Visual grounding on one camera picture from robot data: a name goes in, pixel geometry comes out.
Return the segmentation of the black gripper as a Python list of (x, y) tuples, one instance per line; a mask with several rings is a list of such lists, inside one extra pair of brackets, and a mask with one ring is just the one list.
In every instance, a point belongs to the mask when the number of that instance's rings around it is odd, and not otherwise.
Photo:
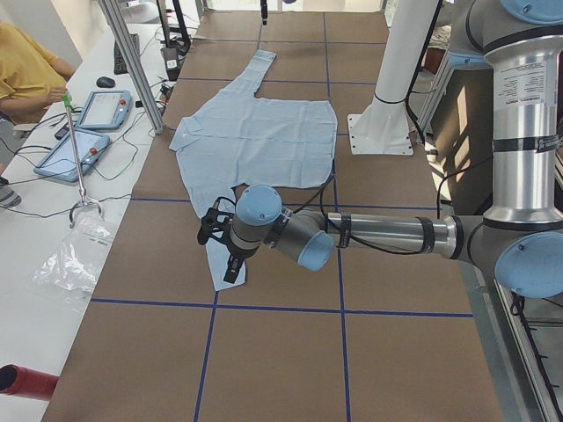
[(245, 260), (256, 253), (256, 250), (260, 247), (260, 242), (247, 242), (235, 237), (230, 237), (226, 242), (226, 246), (230, 252), (230, 256), (227, 261), (227, 268), (223, 280), (227, 283), (235, 283), (244, 266)]

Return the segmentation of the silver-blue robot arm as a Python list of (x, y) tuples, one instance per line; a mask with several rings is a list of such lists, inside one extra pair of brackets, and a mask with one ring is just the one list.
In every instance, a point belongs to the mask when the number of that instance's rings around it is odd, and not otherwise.
[[(369, 102), (387, 38), (378, 13), (299, 11), (273, 14), (261, 34), (278, 56), (260, 89), (328, 95), (340, 120)], [(456, 211), (489, 206), (490, 70), (457, 70), (432, 124), (438, 153), (415, 146), (411, 156), (352, 154), (347, 127), (339, 126), (336, 178), (314, 207), (357, 214), (435, 217), (438, 195)], [(397, 256), (365, 248), (336, 252), (311, 272), (277, 251), (261, 248), (249, 260), (248, 280), (222, 292), (223, 305), (465, 314), (471, 309), (461, 265), (437, 255)]]

